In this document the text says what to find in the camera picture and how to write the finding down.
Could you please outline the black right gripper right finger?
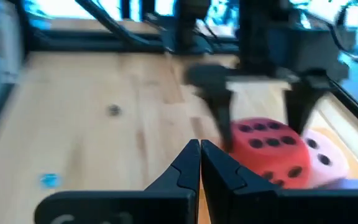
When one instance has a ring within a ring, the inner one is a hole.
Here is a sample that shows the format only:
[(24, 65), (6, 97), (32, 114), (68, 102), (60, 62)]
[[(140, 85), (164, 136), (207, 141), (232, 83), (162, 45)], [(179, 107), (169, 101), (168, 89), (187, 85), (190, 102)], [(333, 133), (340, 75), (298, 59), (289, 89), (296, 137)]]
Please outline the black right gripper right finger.
[(211, 223), (358, 224), (358, 189), (283, 189), (201, 141), (201, 176)]

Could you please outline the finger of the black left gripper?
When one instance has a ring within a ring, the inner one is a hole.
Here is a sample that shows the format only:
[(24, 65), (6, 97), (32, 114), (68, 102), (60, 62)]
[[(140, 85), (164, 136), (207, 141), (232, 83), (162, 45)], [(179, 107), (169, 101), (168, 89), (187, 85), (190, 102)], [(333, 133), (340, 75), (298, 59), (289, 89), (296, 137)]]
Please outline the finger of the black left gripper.
[(230, 114), (233, 92), (226, 88), (226, 78), (232, 71), (218, 64), (194, 64), (185, 69), (185, 83), (195, 86), (196, 95), (206, 103), (225, 152), (233, 150)]
[(333, 89), (326, 72), (301, 72), (289, 75), (290, 90), (284, 91), (287, 123), (299, 135), (320, 98)]

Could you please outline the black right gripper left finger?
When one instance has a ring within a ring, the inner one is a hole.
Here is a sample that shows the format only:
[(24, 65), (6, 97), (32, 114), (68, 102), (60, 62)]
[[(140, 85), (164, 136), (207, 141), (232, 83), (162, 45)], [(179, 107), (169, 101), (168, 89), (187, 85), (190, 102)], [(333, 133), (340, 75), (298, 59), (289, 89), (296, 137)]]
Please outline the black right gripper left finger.
[(65, 191), (45, 197), (36, 224), (196, 223), (200, 143), (190, 140), (169, 167), (144, 190)]

